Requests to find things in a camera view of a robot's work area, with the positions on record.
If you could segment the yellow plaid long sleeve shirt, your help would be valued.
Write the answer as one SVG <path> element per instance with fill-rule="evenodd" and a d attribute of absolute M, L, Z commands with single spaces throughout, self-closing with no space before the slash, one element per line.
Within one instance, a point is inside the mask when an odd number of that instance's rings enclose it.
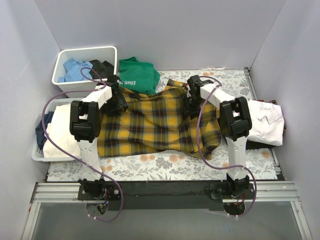
<path fill-rule="evenodd" d="M 127 109 L 103 112 L 97 152 L 102 158 L 152 154 L 176 150 L 211 159 L 221 143 L 219 111 L 211 103 L 202 116 L 191 118 L 184 108 L 186 84 L 169 80 L 164 90 L 146 95 L 120 88 Z"/>

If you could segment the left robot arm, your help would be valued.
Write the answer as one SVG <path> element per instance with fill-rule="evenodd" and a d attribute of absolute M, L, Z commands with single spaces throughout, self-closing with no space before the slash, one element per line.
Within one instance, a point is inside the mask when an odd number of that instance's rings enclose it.
<path fill-rule="evenodd" d="M 92 168 L 101 171 L 97 143 L 103 114 L 114 116 L 128 108 L 120 89 L 121 82 L 117 75 L 110 75 L 105 83 L 98 83 L 88 96 L 70 104 L 69 130 L 79 146 L 82 165 L 89 167 L 80 177 L 81 180 L 95 181 L 101 178 Z"/>

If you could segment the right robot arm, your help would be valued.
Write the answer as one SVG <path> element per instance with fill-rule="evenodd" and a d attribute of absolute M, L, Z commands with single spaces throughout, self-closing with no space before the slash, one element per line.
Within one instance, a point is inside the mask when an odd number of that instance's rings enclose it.
<path fill-rule="evenodd" d="M 229 166 L 227 179 L 233 182 L 226 186 L 227 195 L 237 199 L 245 192 L 239 181 L 248 180 L 246 169 L 246 143 L 252 120 L 245 97 L 235 97 L 220 89 L 222 84 L 213 77 L 201 80 L 201 76 L 193 75 L 187 80 L 185 99 L 186 114 L 192 119 L 201 119 L 207 103 L 219 110 L 219 127 L 227 141 Z"/>

